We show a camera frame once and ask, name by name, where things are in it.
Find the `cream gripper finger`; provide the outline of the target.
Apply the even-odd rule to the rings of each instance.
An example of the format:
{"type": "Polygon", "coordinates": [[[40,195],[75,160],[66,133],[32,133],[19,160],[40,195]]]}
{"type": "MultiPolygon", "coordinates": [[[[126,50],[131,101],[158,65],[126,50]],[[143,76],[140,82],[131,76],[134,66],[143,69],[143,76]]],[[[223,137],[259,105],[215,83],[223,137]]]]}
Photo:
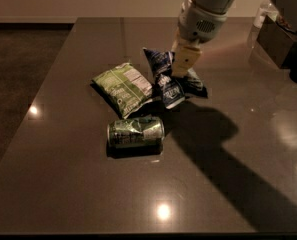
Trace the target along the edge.
{"type": "Polygon", "coordinates": [[[172,64],[172,75],[184,77],[190,68],[194,66],[201,55],[199,46],[175,43],[172,47],[174,62],[172,64]]]}
{"type": "Polygon", "coordinates": [[[178,53],[182,49],[184,42],[185,40],[181,37],[179,29],[176,29],[171,51],[174,53],[178,53]]]}

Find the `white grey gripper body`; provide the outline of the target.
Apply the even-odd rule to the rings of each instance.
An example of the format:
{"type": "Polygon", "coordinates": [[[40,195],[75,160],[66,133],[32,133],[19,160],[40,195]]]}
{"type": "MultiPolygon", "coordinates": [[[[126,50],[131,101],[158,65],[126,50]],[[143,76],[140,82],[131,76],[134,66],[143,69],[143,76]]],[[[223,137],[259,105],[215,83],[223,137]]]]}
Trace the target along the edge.
{"type": "Polygon", "coordinates": [[[226,14],[209,12],[193,0],[185,0],[178,16],[180,37],[187,41],[206,43],[218,34],[226,19],[226,14]]]}

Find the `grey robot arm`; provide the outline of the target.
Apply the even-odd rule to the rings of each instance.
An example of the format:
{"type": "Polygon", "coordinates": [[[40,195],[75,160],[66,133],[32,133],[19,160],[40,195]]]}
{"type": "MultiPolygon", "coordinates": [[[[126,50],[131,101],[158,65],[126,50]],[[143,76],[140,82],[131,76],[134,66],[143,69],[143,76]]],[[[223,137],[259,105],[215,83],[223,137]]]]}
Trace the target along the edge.
{"type": "Polygon", "coordinates": [[[184,0],[172,45],[172,74],[184,77],[201,55],[203,43],[214,39],[234,0],[184,0]]]}

